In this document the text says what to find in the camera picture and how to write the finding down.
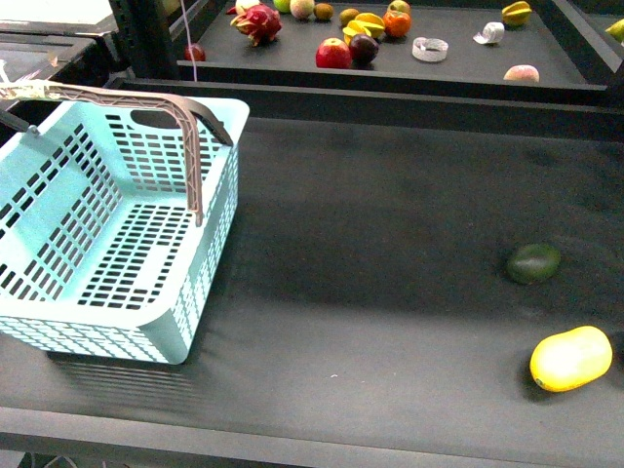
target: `green avocado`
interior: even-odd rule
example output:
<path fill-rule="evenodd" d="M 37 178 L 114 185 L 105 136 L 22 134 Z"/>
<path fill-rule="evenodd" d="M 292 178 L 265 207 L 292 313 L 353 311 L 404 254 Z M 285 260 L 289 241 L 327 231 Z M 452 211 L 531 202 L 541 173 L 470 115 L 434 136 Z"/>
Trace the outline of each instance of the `green avocado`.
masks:
<path fill-rule="evenodd" d="M 507 260 L 507 274 L 516 283 L 542 283 L 557 272 L 561 253 L 548 244 L 529 244 L 517 249 Z"/>

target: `orange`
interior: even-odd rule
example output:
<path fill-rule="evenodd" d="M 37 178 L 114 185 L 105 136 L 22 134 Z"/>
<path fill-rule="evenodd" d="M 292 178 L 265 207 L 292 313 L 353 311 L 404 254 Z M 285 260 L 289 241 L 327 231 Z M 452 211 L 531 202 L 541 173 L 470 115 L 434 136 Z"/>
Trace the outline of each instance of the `orange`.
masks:
<path fill-rule="evenodd" d="M 403 12 L 387 11 L 383 16 L 385 32 L 391 37 L 403 37 L 411 28 L 411 16 Z"/>

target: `apple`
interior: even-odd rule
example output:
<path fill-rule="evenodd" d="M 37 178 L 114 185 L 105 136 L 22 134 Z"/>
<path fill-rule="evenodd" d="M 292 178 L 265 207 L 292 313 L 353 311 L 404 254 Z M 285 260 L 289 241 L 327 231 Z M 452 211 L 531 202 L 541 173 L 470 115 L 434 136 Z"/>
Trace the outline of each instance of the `apple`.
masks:
<path fill-rule="evenodd" d="M 403 12 L 410 14 L 410 4 L 405 0 L 393 0 L 390 5 L 388 5 L 388 11 L 390 12 Z"/>
<path fill-rule="evenodd" d="M 356 34 L 349 43 L 351 59 L 359 65 L 366 65 L 377 57 L 379 44 L 367 34 Z"/>
<path fill-rule="evenodd" d="M 191 54 L 195 61 L 206 61 L 206 51 L 196 42 L 184 48 L 184 59 L 192 60 Z"/>
<path fill-rule="evenodd" d="M 316 51 L 316 66 L 319 68 L 349 68 L 351 66 L 349 46 L 336 37 L 326 39 Z"/>
<path fill-rule="evenodd" d="M 280 13 L 291 12 L 291 0 L 273 0 L 273 6 Z"/>

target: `yellow mango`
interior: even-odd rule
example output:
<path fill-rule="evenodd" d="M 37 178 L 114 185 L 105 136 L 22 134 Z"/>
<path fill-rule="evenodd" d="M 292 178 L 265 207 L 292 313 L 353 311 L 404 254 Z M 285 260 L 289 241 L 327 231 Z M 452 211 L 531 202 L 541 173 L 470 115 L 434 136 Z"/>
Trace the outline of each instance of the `yellow mango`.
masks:
<path fill-rule="evenodd" d="M 533 350 L 530 373 L 550 392 L 566 392 L 604 375 L 613 350 L 606 335 L 584 326 L 543 339 Z"/>

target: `plastic basket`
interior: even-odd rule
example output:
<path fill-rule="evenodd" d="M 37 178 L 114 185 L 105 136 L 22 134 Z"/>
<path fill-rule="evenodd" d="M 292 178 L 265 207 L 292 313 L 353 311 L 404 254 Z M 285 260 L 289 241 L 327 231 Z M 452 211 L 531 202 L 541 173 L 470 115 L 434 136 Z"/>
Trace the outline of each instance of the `plastic basket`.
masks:
<path fill-rule="evenodd" d="M 186 359 L 236 209 L 249 115 L 236 99 L 194 101 L 233 142 L 195 124 L 200 226 L 182 131 L 142 125 L 135 109 L 63 102 L 39 135 L 0 148 L 0 332 L 46 351 Z"/>

